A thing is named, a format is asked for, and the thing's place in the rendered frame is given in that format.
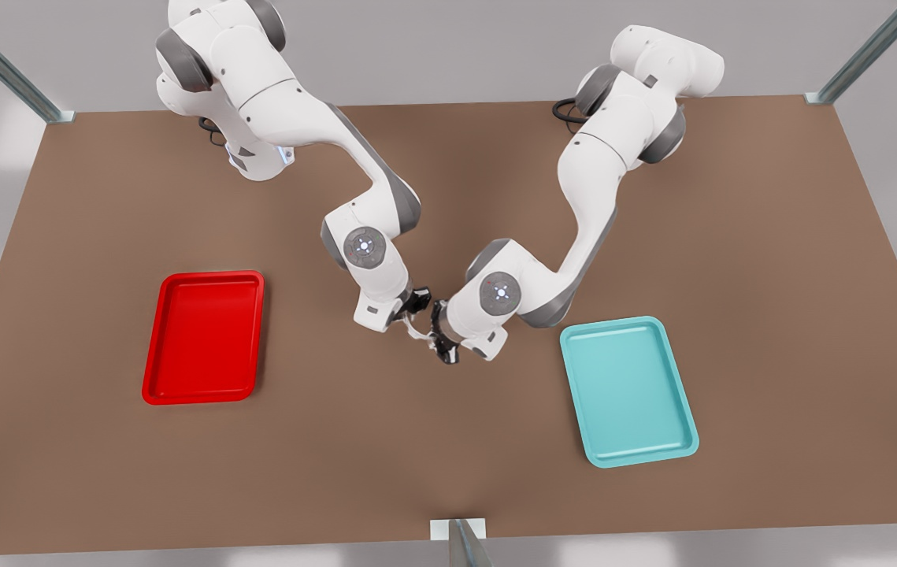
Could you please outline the teal rectangular tray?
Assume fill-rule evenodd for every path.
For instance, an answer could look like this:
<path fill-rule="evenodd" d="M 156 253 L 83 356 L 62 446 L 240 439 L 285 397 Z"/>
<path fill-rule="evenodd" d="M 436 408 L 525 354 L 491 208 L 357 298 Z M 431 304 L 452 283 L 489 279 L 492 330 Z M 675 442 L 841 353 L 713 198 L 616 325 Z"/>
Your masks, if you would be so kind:
<path fill-rule="evenodd" d="M 617 468 L 693 455 L 700 438 L 664 325 L 571 325 L 560 347 L 586 458 Z"/>

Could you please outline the red rectangular tray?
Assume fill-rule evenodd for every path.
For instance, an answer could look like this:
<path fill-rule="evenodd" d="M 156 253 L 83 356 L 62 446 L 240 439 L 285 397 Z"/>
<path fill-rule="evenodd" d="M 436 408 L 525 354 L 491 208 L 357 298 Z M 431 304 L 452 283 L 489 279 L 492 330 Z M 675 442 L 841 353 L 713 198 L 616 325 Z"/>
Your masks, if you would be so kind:
<path fill-rule="evenodd" d="M 187 272 L 161 283 L 141 394 L 150 405 L 238 402 L 256 387 L 265 279 Z"/>

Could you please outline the silver frame post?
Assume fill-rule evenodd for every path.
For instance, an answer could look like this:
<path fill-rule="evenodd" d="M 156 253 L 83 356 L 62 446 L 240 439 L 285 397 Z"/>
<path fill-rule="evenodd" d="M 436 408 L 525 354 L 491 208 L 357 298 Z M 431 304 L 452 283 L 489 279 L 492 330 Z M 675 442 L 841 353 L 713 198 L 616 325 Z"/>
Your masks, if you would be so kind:
<path fill-rule="evenodd" d="M 804 94 L 804 101 L 810 106 L 831 106 L 854 86 L 856 80 L 886 53 L 897 40 L 897 8 L 874 30 L 873 34 L 841 65 L 836 74 L 816 92 Z"/>
<path fill-rule="evenodd" d="M 450 567 L 494 567 L 484 548 L 485 519 L 435 519 L 429 521 L 430 540 L 448 542 Z"/>
<path fill-rule="evenodd" d="M 70 124 L 75 113 L 62 110 L 0 51 L 0 82 L 47 124 Z"/>

